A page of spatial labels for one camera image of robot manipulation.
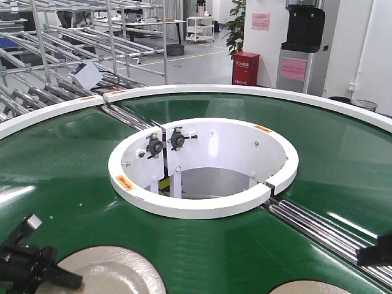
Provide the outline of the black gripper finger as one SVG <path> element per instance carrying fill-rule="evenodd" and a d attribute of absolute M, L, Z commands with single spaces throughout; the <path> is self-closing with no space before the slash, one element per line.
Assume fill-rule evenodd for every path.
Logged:
<path fill-rule="evenodd" d="M 391 234 L 378 236 L 377 242 L 356 250 L 358 266 L 391 266 Z"/>

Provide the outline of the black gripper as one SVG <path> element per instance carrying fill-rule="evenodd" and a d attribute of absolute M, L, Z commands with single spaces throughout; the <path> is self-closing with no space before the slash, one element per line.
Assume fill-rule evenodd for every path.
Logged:
<path fill-rule="evenodd" d="M 71 273 L 55 264 L 58 250 L 10 248 L 1 246 L 1 291 L 4 293 L 34 293 L 44 282 L 77 290 L 83 276 Z"/>

